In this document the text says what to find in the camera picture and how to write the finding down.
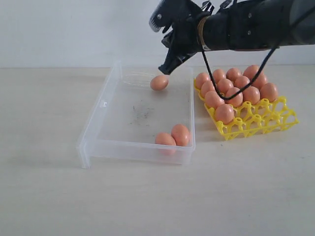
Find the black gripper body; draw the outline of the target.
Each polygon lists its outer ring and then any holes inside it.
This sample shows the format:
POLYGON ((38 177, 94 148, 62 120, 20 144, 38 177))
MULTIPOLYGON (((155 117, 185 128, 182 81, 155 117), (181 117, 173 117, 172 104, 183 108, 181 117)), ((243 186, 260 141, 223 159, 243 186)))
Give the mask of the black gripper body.
POLYGON ((175 22, 166 31, 162 39, 162 44, 169 50, 182 54, 189 54, 189 58, 200 51, 200 43, 197 39, 197 26, 202 17, 207 14, 200 9, 200 12, 193 13, 183 21, 175 22))

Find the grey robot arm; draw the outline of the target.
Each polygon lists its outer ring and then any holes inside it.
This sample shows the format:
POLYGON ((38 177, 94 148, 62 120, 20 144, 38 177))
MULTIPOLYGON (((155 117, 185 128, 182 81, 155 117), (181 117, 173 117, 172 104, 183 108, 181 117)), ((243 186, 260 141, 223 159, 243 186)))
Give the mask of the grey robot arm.
POLYGON ((315 42, 312 0, 234 1, 216 13, 209 2, 163 0, 150 20, 164 32, 168 52, 159 70, 166 75, 201 51, 264 51, 315 42))

